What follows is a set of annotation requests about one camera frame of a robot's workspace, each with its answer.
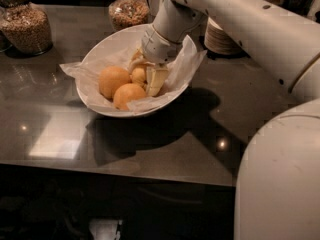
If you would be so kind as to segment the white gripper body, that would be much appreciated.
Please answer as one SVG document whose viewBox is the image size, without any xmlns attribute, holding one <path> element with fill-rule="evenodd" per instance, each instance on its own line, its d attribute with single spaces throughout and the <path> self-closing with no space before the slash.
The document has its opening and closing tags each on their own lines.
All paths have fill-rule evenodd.
<svg viewBox="0 0 320 240">
<path fill-rule="evenodd" d="M 153 63 L 165 64 L 173 61 L 182 48 L 181 43 L 171 42 L 162 37 L 149 24 L 141 39 L 141 49 L 144 57 Z"/>
</svg>

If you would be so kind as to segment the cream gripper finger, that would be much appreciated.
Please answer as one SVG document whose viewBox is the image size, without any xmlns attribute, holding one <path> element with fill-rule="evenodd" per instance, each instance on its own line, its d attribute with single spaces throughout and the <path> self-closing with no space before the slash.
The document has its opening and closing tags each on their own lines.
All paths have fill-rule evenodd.
<svg viewBox="0 0 320 240">
<path fill-rule="evenodd" d="M 153 63 L 150 62 L 143 54 L 142 49 L 138 48 L 132 55 L 131 60 L 128 65 L 128 72 L 132 73 L 133 70 L 138 66 L 153 66 Z"/>
<path fill-rule="evenodd" d="M 154 97 L 161 90 L 169 74 L 167 67 L 148 66 L 146 69 L 146 93 Z"/>
</svg>

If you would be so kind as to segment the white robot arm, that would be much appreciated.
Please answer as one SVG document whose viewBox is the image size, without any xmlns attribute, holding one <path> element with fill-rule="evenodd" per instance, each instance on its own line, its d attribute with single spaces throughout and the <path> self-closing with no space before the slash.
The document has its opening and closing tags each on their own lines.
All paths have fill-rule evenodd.
<svg viewBox="0 0 320 240">
<path fill-rule="evenodd" d="M 320 240 L 320 24 L 265 0 L 164 0 L 143 36 L 144 55 L 165 62 L 201 17 L 271 77 L 241 105 L 268 109 L 276 94 L 298 102 L 262 126 L 243 154 L 234 240 Z"/>
</svg>

